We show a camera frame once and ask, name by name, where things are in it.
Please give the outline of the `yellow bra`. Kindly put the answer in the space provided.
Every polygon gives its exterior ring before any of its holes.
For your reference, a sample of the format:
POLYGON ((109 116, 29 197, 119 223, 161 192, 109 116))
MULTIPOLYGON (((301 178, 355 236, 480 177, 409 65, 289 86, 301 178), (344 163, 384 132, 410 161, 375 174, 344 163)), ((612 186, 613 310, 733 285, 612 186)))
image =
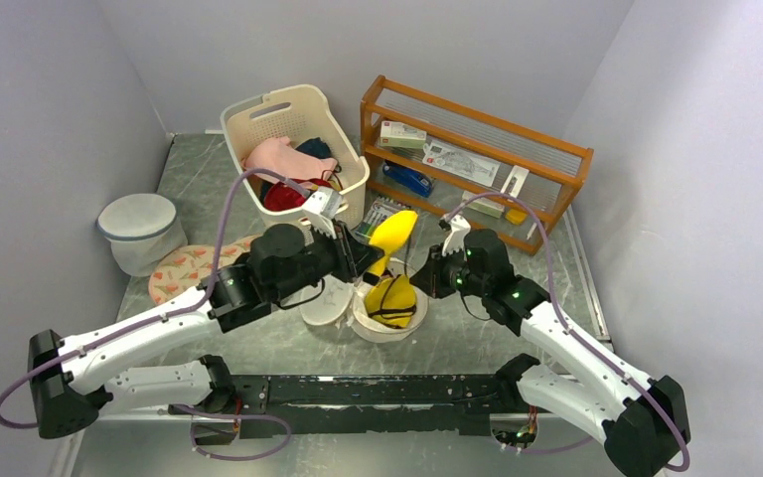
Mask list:
POLYGON ((381 248, 384 256, 364 274, 371 288, 364 298, 368 317, 391 329, 405 329, 416 312, 416 292, 406 273, 387 272, 392 255, 407 245, 417 222, 417 212, 404 210, 381 223, 369 245, 381 248))

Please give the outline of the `white mesh laundry bag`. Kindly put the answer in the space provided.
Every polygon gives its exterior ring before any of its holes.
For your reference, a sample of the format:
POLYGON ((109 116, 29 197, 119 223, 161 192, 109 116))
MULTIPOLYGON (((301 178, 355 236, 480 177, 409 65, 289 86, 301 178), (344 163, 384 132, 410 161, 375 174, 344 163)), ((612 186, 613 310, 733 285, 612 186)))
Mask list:
POLYGON ((423 323, 428 298, 410 282, 410 267, 399 259, 370 282, 346 284, 327 276, 299 294, 299 310, 309 326, 350 326, 372 343, 401 341, 423 323))

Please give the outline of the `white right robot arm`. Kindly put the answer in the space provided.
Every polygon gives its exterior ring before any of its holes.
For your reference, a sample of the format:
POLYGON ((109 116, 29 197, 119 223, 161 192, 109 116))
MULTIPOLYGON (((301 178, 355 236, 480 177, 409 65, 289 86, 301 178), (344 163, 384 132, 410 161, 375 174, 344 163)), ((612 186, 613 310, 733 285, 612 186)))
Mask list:
POLYGON ((433 246, 411 282, 432 298, 480 299, 490 319, 534 343, 569 371, 568 378, 523 355, 496 386, 499 404, 527 404, 559 416, 600 443, 625 476, 654 476, 686 456, 686 397, 669 376, 627 364, 567 318, 549 293, 516 274, 505 244, 489 230, 433 246))

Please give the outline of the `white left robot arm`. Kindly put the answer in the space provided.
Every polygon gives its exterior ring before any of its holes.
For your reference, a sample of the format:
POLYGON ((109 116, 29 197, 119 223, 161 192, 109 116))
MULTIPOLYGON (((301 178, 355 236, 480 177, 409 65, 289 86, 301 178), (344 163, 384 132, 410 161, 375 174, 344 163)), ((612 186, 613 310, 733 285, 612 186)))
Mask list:
POLYGON ((62 337, 52 330, 30 341, 30 381, 40 437, 76 433, 100 416, 152 405, 185 405, 220 413, 238 401, 228 365, 206 355, 171 367, 143 362, 173 348, 226 334, 284 308, 301 289, 332 276, 360 278, 381 260, 377 246, 357 240, 342 223, 307 242, 291 225, 254 239, 234 263, 173 300, 97 331, 62 337))

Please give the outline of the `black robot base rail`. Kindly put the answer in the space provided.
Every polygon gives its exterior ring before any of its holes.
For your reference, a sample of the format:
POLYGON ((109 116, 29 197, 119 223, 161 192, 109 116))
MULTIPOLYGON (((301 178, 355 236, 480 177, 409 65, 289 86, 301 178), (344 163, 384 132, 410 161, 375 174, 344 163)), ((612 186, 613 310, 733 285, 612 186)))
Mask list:
POLYGON ((238 415, 241 438, 294 434, 455 431, 489 436, 496 420, 527 421, 530 406, 509 376, 232 375, 195 404, 198 411, 238 415))

